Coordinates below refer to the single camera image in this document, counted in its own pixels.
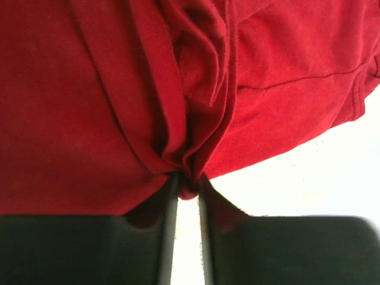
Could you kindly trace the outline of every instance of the wrinkled cloth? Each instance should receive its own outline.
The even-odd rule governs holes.
[[[378,0],[3,0],[0,214],[127,213],[354,121]]]

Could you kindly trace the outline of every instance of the red shirt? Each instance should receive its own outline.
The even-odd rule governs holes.
[[[379,5],[3,0],[0,214],[123,214],[356,120]]]

